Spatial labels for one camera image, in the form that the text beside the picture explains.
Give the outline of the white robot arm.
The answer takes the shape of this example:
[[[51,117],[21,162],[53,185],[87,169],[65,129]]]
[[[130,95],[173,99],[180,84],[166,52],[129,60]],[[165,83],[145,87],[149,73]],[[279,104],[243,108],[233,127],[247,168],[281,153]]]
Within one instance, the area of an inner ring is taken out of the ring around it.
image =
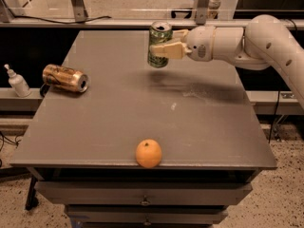
[[[149,51],[167,59],[220,60],[250,70],[272,67],[304,107],[304,48],[271,15],[259,15],[244,28],[177,30],[171,40],[152,45]]]

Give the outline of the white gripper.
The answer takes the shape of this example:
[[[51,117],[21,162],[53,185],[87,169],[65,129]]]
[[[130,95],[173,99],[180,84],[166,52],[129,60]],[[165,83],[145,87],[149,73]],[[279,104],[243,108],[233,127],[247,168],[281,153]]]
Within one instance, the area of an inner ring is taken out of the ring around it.
[[[174,30],[172,40],[151,45],[153,56],[167,59],[182,59],[188,56],[194,61],[209,62],[213,59],[212,51],[216,28],[199,26],[191,29]]]

